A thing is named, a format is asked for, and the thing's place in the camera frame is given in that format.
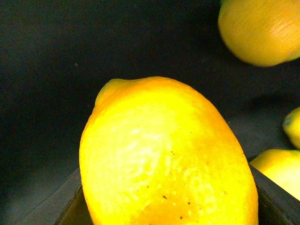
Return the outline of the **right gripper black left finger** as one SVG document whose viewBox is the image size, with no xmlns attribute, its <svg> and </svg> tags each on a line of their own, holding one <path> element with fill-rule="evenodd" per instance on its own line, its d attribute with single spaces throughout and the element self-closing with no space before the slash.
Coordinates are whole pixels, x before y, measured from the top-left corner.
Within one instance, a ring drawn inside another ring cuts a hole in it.
<svg viewBox="0 0 300 225">
<path fill-rule="evenodd" d="M 48 198 L 30 211 L 23 225 L 91 225 L 83 196 L 80 170 L 76 169 Z"/>
</svg>

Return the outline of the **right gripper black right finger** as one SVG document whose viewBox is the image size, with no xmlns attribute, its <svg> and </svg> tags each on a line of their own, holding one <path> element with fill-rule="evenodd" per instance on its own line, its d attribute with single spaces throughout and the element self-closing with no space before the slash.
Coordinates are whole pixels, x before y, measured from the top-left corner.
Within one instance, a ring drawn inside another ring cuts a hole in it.
<svg viewBox="0 0 300 225">
<path fill-rule="evenodd" d="M 283 190 L 253 166 L 259 202 L 260 225 L 300 225 L 300 201 Z"/>
</svg>

